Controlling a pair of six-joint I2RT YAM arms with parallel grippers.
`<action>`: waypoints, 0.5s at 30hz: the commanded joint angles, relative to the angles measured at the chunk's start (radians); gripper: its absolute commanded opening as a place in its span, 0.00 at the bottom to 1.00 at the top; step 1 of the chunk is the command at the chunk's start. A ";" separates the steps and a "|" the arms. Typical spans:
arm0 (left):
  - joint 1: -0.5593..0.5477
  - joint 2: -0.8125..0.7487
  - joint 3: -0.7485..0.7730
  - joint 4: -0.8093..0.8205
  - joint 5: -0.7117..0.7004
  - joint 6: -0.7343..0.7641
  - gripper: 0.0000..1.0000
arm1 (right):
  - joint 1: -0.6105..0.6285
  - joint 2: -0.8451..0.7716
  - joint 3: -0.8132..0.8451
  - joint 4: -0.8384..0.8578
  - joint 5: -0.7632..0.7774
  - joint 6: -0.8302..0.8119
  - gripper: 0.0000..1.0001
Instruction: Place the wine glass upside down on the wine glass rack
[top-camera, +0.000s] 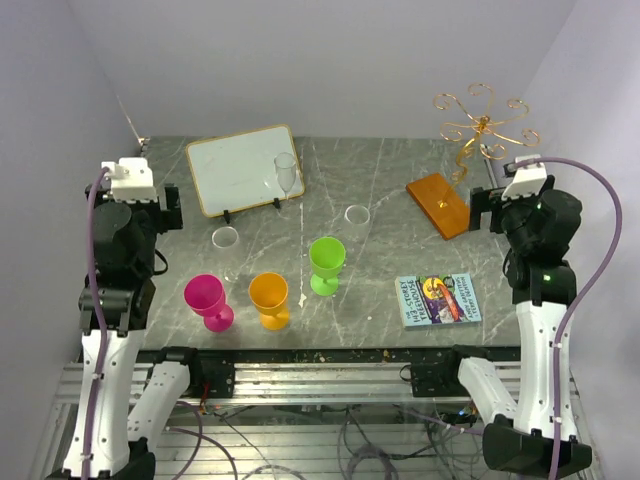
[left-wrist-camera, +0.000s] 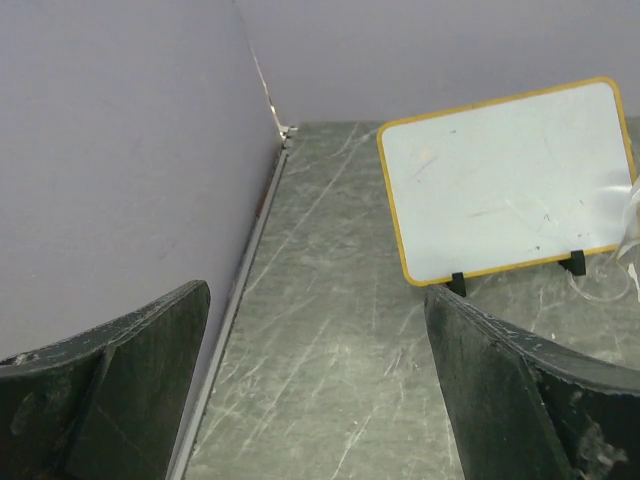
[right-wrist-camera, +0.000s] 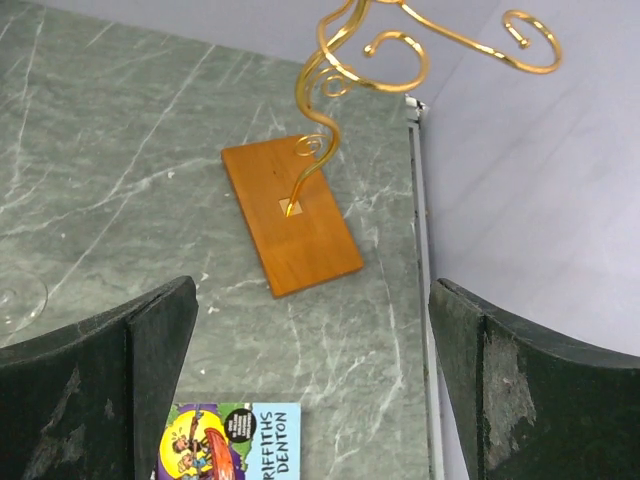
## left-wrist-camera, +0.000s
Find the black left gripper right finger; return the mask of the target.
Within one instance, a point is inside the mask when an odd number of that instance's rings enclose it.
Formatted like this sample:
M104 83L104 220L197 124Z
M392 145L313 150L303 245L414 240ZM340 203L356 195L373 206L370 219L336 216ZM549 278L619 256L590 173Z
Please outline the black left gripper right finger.
M486 313L446 287L425 320L468 479L636 479L639 373Z

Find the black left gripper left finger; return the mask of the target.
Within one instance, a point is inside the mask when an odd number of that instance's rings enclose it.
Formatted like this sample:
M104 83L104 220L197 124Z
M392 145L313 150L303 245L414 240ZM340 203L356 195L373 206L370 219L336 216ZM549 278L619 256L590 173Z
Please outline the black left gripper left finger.
M163 479L209 314L190 281L1 362L4 479Z

